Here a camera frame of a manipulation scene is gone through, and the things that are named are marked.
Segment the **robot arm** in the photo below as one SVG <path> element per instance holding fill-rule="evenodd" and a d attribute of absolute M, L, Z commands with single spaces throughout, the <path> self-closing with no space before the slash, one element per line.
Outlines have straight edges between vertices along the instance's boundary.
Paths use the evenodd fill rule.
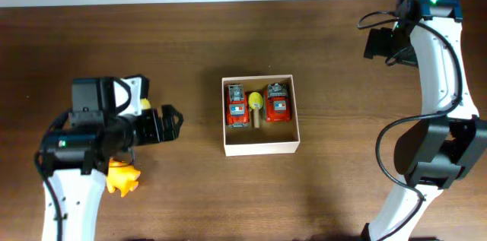
<path fill-rule="evenodd" d="M 46 194 L 43 241 L 93 240 L 110 158 L 179 136 L 183 116 L 171 105 L 162 106 L 162 118 L 142 109 L 148 82 L 140 75 L 73 81 L 73 108 L 49 127 L 36 154 Z M 68 118 L 71 128 L 63 129 Z"/>
<path fill-rule="evenodd" d="M 378 216 L 366 224 L 364 240 L 408 240 L 432 200 L 462 179 L 487 145 L 487 123 L 479 120 L 463 70 L 458 0 L 397 0 L 394 16 L 398 18 L 393 30 L 371 31 L 364 56 L 383 55 L 386 62 L 395 58 L 396 63 L 419 67 L 422 114 L 438 116 L 421 119 L 399 138 L 394 151 L 397 179 L 419 190 L 424 201 L 419 204 L 416 192 L 394 186 Z M 443 39 L 421 26 L 432 28 Z M 444 40 L 451 44 L 457 62 Z"/>

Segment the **black cable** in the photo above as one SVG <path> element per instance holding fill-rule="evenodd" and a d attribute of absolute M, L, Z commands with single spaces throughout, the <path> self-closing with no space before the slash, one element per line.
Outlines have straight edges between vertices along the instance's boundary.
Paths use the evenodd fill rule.
<path fill-rule="evenodd" d="M 418 189 L 413 188 L 413 187 L 409 187 L 407 184 L 400 182 L 398 179 L 396 179 L 394 176 L 392 176 L 387 171 L 386 167 L 384 166 L 384 164 L 382 163 L 382 160 L 380 158 L 380 143 L 382 141 L 382 137 L 392 127 L 394 127 L 396 125 L 399 125 L 399 124 L 402 124 L 402 123 L 405 123 L 405 122 L 411 122 L 411 121 L 417 121 L 417 120 L 423 120 L 423 119 L 434 119 L 434 118 L 437 118 L 437 117 L 446 116 L 448 113 L 452 112 L 453 110 L 455 110 L 458 107 L 458 105 L 462 101 L 462 94 L 463 94 L 463 83 L 462 83 L 463 78 L 462 78 L 462 72 L 461 72 L 461 67 L 460 67 L 460 60 L 458 59 L 458 56 L 455 53 L 455 50 L 452 47 L 452 45 L 438 31 L 436 31 L 435 29 L 433 29 L 433 28 L 431 28 L 428 25 L 425 25 L 423 23 L 419 23 L 419 22 L 415 22 L 415 21 L 410 21 L 410 20 L 407 20 L 407 19 L 400 19 L 400 18 L 390 19 L 390 20 L 386 20 L 386 21 L 379 21 L 379 22 L 377 22 L 375 24 L 370 24 L 370 25 L 366 25 L 366 26 L 361 26 L 360 25 L 360 23 L 364 19 L 366 19 L 367 17 L 370 17 L 370 16 L 375 15 L 375 14 L 390 14 L 390 13 L 391 12 L 389 12 L 389 11 L 377 11 L 377 12 L 372 12 L 370 14 L 367 14 L 367 15 L 365 15 L 364 17 L 362 17 L 358 21 L 357 28 L 359 30 L 362 30 L 362 29 L 366 29 L 366 28 L 376 27 L 376 26 L 379 26 L 379 25 L 382 25 L 382 24 L 388 24 L 388 23 L 393 23 L 393 22 L 397 22 L 397 21 L 403 21 L 406 24 L 416 25 L 416 26 L 419 26 L 419 27 L 427 30 L 430 33 L 433 33 L 435 36 L 438 37 L 438 39 L 440 39 L 445 44 L 445 46 L 448 49 L 448 52 L 450 52 L 450 54 L 452 56 L 452 59 L 454 61 L 454 66 L 455 66 L 455 72 L 457 74 L 458 92 L 457 92 L 457 97 L 451 102 L 451 104 L 452 104 L 451 107 L 448 108 L 448 109 L 446 109 L 445 111 L 440 111 L 440 112 L 437 112 L 437 113 L 430 113 L 430 114 L 425 114 L 425 115 L 420 115 L 420 116 L 410 116 L 410 117 L 406 117 L 406 118 L 403 118 L 403 119 L 398 119 L 398 120 L 390 123 L 386 127 L 384 127 L 382 129 L 382 131 L 380 131 L 379 135 L 377 136 L 377 140 L 375 142 L 375 157 L 377 159 L 377 163 L 379 164 L 380 170 L 382 170 L 382 172 L 392 182 L 396 183 L 397 185 L 399 185 L 399 186 L 401 186 L 401 187 L 403 187 L 405 189 L 409 189 L 409 190 L 415 192 L 418 195 L 418 198 L 419 198 L 418 204 L 415 206 L 415 208 L 413 209 L 413 211 L 411 212 L 411 214 L 409 214 L 406 217 L 406 219 L 398 227 L 396 227 L 394 230 L 392 230 L 390 233 L 386 234 L 385 236 L 382 236 L 378 241 L 383 241 L 383 240 L 391 237 L 392 235 L 394 235 L 398 231 L 400 231 L 418 213 L 418 211 L 421 209 L 421 206 L 423 204 L 423 201 L 425 201 L 425 196 Z"/>
<path fill-rule="evenodd" d="M 384 61 L 384 63 L 387 66 L 395 65 L 396 63 L 399 62 L 399 60 L 398 60 L 398 58 L 396 56 L 399 55 L 400 53 L 406 51 L 407 49 L 409 49 L 409 47 L 411 47 L 411 46 L 404 47 L 401 50 L 397 51 L 396 54 L 394 54 L 394 55 L 392 55 L 390 57 L 387 57 L 387 59 Z"/>
<path fill-rule="evenodd" d="M 71 112 L 71 109 L 66 110 L 63 112 L 61 115 L 59 115 L 54 121 L 49 125 L 49 128 L 47 129 L 46 133 L 44 134 L 42 140 L 40 141 L 40 149 L 42 149 L 42 157 L 43 160 L 46 158 L 46 147 L 44 146 L 44 141 L 46 140 L 47 136 L 51 132 L 51 129 L 61 129 L 63 125 L 66 123 L 69 117 L 69 113 Z M 57 241 L 62 241 L 62 212 L 61 212 L 61 206 L 59 205 L 59 200 L 56 196 L 56 193 L 54 192 L 54 188 L 51 185 L 51 182 L 48 180 L 46 174 L 44 173 L 41 164 L 39 162 L 39 157 L 41 156 L 41 153 L 36 152 L 34 154 L 34 160 L 33 163 L 36 166 L 37 172 L 39 173 L 41 179 L 44 182 L 44 185 L 47 187 L 47 191 L 49 192 L 51 199 L 53 200 L 54 204 L 54 209 L 56 211 L 56 223 L 57 223 Z"/>
<path fill-rule="evenodd" d="M 58 198 L 56 197 L 53 186 L 51 186 L 51 182 L 47 179 L 46 174 L 44 174 L 42 168 L 40 167 L 39 157 L 40 157 L 40 153 L 36 153 L 34 155 L 33 162 L 36 165 L 37 172 L 39 172 L 40 177 L 43 179 L 44 184 L 46 185 L 47 190 L 49 191 L 49 194 L 51 194 L 51 198 L 53 200 L 54 208 L 56 210 L 56 222 L 57 222 L 57 227 L 58 227 L 57 240 L 62 241 L 61 206 L 59 205 L 59 201 L 58 201 Z"/>
<path fill-rule="evenodd" d="M 367 28 L 372 28 L 372 27 L 376 27 L 378 25 L 382 25 L 382 24 L 389 24 L 389 23 L 392 23 L 392 22 L 396 22 L 399 20 L 398 17 L 394 18 L 394 19 L 389 19 L 389 20 L 385 20 L 385 21 L 379 21 L 375 24 L 369 24 L 369 25 L 365 25 L 365 26 L 361 26 L 360 23 L 365 20 L 366 18 L 370 17 L 370 16 L 374 16 L 374 15 L 378 15 L 378 14 L 386 14 L 386 15 L 389 15 L 389 16 L 394 16 L 394 12 L 392 11 L 375 11 L 375 12 L 372 12 L 372 13 L 369 13 L 369 14 L 366 14 L 364 17 L 361 17 L 360 20 L 358 20 L 358 23 L 357 23 L 357 28 L 359 30 L 362 30 L 362 29 L 367 29 Z"/>

